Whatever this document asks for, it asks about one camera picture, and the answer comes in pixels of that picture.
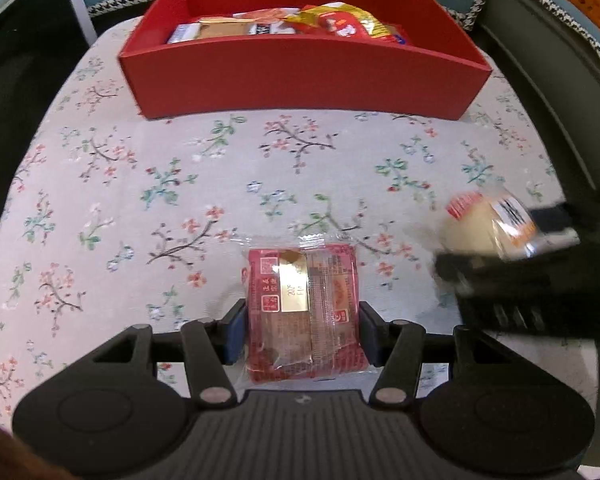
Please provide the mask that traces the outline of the cream pastry clear wrapper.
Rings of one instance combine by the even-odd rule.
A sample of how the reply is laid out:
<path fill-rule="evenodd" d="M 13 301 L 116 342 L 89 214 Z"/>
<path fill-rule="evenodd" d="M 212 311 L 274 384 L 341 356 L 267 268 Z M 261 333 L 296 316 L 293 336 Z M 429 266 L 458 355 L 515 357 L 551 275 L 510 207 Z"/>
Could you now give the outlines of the cream pastry clear wrapper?
<path fill-rule="evenodd" d="M 447 252 L 519 260 L 580 243 L 574 229 L 543 232 L 539 220 L 506 188 L 455 195 L 445 207 L 440 242 Z"/>

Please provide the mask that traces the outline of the red cake packet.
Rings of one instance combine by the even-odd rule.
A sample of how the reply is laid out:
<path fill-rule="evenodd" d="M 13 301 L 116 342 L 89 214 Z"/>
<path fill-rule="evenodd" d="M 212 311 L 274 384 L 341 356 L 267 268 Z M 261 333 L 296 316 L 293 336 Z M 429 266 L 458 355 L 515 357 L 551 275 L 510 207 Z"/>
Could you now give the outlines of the red cake packet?
<path fill-rule="evenodd" d="M 246 250 L 248 351 L 256 384 L 366 370 L 353 245 L 321 234 Z"/>

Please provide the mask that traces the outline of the red yellow snack packet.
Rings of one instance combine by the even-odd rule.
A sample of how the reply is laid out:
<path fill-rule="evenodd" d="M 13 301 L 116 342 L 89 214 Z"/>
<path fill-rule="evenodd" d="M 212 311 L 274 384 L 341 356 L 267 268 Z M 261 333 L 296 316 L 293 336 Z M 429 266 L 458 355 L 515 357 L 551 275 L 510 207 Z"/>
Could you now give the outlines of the red yellow snack packet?
<path fill-rule="evenodd" d="M 288 14 L 284 22 L 300 34 L 407 44 L 394 26 L 381 23 L 370 12 L 343 2 L 304 6 Z"/>

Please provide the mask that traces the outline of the silver white candy packet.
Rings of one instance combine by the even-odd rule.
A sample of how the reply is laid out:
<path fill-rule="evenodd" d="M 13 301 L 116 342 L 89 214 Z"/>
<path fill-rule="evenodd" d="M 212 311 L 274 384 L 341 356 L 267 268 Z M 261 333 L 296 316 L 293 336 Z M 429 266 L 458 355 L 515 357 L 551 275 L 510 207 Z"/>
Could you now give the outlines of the silver white candy packet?
<path fill-rule="evenodd" d="M 192 41 L 199 37 L 201 24 L 198 22 L 179 24 L 168 40 L 168 44 Z"/>

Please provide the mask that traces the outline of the white noodle snack packet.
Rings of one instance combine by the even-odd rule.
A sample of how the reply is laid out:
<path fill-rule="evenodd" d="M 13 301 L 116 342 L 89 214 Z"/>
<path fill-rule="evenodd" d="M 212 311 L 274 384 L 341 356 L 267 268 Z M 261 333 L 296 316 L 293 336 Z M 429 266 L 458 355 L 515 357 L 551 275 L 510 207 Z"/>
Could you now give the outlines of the white noodle snack packet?
<path fill-rule="evenodd" d="M 287 23 L 286 18 L 299 11 L 299 8 L 268 8 L 235 13 L 233 18 L 242 20 L 242 24 L 235 27 L 232 36 L 294 35 L 294 26 Z"/>

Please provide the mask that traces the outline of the dark green sofa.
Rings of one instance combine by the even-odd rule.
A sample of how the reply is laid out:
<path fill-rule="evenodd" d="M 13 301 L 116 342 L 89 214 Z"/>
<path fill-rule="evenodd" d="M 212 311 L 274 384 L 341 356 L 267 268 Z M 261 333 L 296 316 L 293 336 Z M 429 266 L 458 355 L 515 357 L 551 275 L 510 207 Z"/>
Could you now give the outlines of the dark green sofa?
<path fill-rule="evenodd" d="M 569 197 L 600 188 L 600 58 L 538 0 L 488 0 L 475 38 L 536 125 Z"/>

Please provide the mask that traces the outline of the floral table cloth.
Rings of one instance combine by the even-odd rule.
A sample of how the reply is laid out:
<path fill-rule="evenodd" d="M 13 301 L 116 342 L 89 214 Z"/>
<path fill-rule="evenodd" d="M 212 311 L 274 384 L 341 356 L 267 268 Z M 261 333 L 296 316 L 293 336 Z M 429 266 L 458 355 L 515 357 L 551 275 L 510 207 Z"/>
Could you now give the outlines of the floral table cloth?
<path fill-rule="evenodd" d="M 446 203 L 501 183 L 564 197 L 531 119 L 493 72 L 458 122 L 260 110 L 143 118 L 104 32 L 59 90 L 0 222 L 0 425 L 19 400 L 130 325 L 172 332 L 242 296 L 248 236 L 347 235 L 360 294 L 430 332 L 457 322 L 432 276 Z"/>

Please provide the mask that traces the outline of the red cardboard box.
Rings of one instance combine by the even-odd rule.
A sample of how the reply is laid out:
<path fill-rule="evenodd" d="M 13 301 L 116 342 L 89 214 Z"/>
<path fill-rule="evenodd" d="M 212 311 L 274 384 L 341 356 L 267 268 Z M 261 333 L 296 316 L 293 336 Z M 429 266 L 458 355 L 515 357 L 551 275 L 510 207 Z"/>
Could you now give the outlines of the red cardboard box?
<path fill-rule="evenodd" d="M 172 42 L 183 23 L 341 1 L 404 33 L 403 44 L 317 35 Z M 458 119 L 491 67 L 436 0 L 156 0 L 118 60 L 149 119 L 219 110 L 377 110 Z"/>

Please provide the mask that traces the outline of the small gold candy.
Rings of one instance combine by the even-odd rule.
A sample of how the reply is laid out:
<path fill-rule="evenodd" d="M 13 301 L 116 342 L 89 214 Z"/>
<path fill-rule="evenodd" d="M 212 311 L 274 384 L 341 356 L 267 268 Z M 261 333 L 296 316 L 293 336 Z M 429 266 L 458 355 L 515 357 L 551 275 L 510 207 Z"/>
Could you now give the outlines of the small gold candy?
<path fill-rule="evenodd" d="M 254 25 L 249 18 L 229 18 L 228 16 L 209 16 L 198 20 L 197 39 L 248 36 Z"/>

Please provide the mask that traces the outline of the black side table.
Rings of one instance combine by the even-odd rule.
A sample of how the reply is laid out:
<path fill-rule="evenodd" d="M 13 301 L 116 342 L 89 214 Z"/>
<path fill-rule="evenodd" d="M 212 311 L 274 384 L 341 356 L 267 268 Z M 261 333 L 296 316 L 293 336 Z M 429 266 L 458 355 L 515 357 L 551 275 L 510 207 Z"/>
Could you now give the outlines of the black side table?
<path fill-rule="evenodd" d="M 94 40 L 84 0 L 0 0 L 0 215 L 47 107 Z"/>

